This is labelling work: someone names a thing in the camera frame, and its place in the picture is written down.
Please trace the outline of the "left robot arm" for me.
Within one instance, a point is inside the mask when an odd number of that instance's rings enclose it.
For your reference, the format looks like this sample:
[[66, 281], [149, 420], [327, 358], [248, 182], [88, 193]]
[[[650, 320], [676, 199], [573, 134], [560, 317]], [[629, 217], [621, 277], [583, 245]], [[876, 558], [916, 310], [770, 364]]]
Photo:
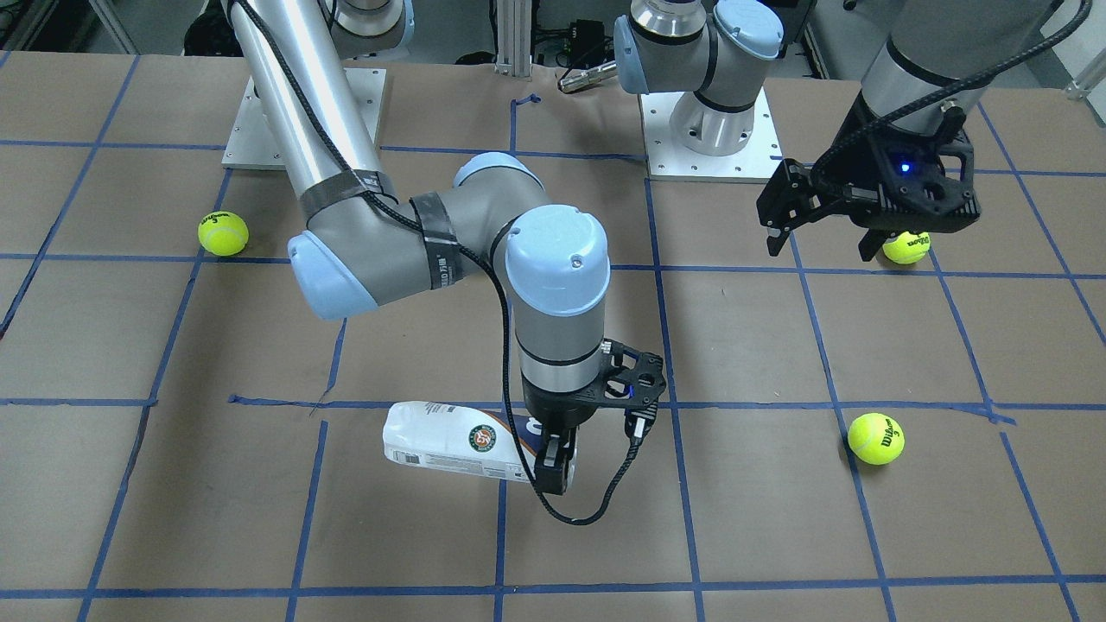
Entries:
[[[613, 25], [620, 89], [674, 93], [684, 149], [722, 158], [747, 146], [769, 66], [790, 42], [795, 1], [635, 1]], [[843, 216], [860, 227], [862, 260], [905, 234], [956, 234], [980, 219], [975, 151], [964, 125], [995, 77], [1073, 35], [1094, 4], [1050, 35], [1058, 1], [895, 1], [860, 33], [869, 52], [830, 146], [786, 158], [757, 199], [766, 251], [802, 225]]]

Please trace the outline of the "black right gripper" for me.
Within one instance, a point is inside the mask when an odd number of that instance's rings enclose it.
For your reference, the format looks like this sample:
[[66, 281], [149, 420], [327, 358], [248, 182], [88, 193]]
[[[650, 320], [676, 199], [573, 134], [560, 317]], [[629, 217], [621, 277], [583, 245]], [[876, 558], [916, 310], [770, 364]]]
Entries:
[[638, 410], [659, 405], [666, 392], [664, 359], [617, 341], [603, 341], [587, 359], [573, 365], [545, 365], [523, 354], [523, 400], [543, 426], [532, 468], [538, 493], [564, 495], [575, 468], [578, 428], [596, 410]]

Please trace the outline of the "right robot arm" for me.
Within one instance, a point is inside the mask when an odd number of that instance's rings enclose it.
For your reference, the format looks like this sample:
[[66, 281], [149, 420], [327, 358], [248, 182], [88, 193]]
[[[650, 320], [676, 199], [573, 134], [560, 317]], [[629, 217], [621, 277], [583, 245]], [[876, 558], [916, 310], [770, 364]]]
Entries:
[[307, 228], [288, 243], [301, 291], [324, 319], [364, 314], [486, 273], [523, 398], [541, 424], [526, 469], [538, 493], [565, 493], [577, 429], [624, 407], [632, 449], [653, 424], [661, 357], [604, 334], [611, 281], [601, 222], [550, 201], [515, 157], [474, 156], [453, 186], [399, 200], [382, 169], [317, 1], [226, 1]]

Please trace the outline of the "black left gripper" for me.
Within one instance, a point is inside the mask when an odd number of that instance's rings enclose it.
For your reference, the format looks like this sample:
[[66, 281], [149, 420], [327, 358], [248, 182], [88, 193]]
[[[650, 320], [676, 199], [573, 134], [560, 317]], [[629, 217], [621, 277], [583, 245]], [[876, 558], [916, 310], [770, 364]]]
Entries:
[[931, 136], [888, 124], [839, 149], [847, 136], [876, 117], [858, 96], [833, 142], [827, 187], [818, 186], [802, 162], [779, 162], [755, 201], [759, 221], [766, 228], [766, 252], [776, 257], [801, 225], [834, 212], [866, 229], [858, 243], [864, 261], [897, 235], [953, 234], [975, 224], [981, 206], [973, 185], [975, 151], [963, 129], [967, 113], [956, 103], [938, 111]]

